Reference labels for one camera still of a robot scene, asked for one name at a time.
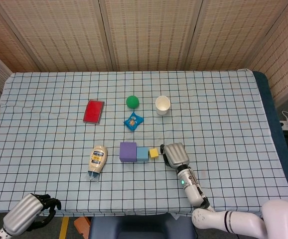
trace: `purple cube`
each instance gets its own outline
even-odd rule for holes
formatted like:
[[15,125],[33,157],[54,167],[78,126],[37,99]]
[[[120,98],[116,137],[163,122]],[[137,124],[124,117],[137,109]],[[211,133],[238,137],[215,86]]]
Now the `purple cube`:
[[136,143],[131,142],[120,143],[120,161],[136,162]]

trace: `green ball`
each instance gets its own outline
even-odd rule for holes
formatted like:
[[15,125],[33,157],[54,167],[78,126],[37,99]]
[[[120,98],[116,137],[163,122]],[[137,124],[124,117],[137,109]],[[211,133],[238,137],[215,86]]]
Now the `green ball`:
[[139,106],[140,102],[136,96],[129,96],[126,100],[126,104],[131,109],[135,109],[136,107]]

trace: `mayonnaise bottle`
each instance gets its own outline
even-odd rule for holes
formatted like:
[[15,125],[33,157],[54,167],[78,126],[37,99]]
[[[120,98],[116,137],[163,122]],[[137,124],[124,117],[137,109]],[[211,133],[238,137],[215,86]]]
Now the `mayonnaise bottle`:
[[93,148],[93,151],[89,160],[89,171],[91,181],[98,181],[99,174],[108,158],[108,150],[104,146],[97,145]]

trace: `yellow cube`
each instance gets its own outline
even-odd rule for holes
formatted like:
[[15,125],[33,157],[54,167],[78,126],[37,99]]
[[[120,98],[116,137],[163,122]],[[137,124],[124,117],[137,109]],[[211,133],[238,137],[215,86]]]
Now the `yellow cube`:
[[157,148],[152,148],[149,150],[149,155],[151,158],[158,158],[158,150]]

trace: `yellow floor tape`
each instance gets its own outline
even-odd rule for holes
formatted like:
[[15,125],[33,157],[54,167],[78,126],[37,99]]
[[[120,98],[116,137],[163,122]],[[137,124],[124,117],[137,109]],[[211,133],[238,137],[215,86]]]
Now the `yellow floor tape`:
[[69,225],[69,217],[63,217],[59,239],[66,238],[66,231],[68,229],[68,225]]

